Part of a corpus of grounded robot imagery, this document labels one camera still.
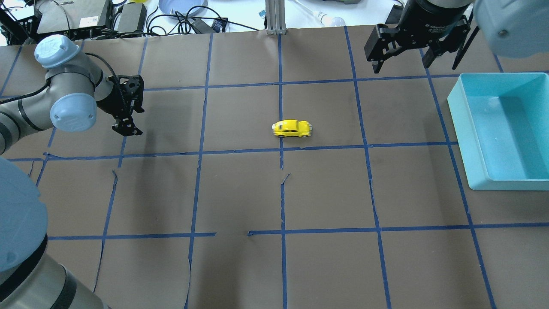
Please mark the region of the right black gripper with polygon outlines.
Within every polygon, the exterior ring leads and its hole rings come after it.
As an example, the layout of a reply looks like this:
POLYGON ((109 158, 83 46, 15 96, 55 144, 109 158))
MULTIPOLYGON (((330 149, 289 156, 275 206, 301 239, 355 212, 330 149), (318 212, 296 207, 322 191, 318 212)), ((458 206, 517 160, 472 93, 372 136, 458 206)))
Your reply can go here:
POLYGON ((457 68, 471 30, 471 22, 461 16, 471 3, 471 0, 407 0, 396 27, 375 25, 363 47, 373 72, 379 74, 388 59, 402 54, 406 50, 402 43, 428 43, 422 58, 424 68, 429 68, 444 53, 457 52, 452 65, 457 68))

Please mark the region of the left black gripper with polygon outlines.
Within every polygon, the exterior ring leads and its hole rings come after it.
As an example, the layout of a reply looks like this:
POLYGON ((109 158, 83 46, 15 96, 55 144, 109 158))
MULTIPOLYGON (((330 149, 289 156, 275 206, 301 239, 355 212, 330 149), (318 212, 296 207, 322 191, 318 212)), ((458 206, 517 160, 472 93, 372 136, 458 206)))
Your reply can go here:
POLYGON ((114 118, 112 130, 116 133, 124 137, 143 135, 131 115, 133 112, 145 112, 142 106, 145 81, 142 76, 116 77, 118 82, 113 76, 106 78, 112 83, 112 89, 106 98, 97 101, 97 107, 114 118))

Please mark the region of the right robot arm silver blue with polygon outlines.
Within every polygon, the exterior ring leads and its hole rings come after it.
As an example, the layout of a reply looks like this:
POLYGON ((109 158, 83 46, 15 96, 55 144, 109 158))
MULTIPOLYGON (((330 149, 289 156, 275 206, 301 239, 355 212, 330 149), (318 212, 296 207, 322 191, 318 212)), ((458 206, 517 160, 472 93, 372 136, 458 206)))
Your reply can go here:
POLYGON ((492 53, 526 58, 548 51, 548 12, 546 0, 408 0, 396 27, 377 24, 363 49, 374 73, 388 59, 420 48, 427 49, 425 68, 455 53, 455 69, 483 32, 492 53))

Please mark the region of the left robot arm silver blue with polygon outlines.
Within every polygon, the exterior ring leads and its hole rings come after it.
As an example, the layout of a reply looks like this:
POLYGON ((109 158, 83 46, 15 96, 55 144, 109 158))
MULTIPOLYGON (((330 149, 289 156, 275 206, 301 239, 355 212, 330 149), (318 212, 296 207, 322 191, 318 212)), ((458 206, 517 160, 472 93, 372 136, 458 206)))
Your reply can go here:
MULTIPOLYGON (((110 114, 113 131, 141 135, 132 113, 143 113, 145 82, 120 76, 92 61, 93 53, 61 34, 44 38, 34 51, 46 70, 37 91, 1 101, 1 152, 22 138, 50 128, 82 132, 95 125, 97 111, 110 114)), ((48 214, 32 180, 12 162, 1 159, 1 307, 3 309, 107 309, 49 254, 48 214)))

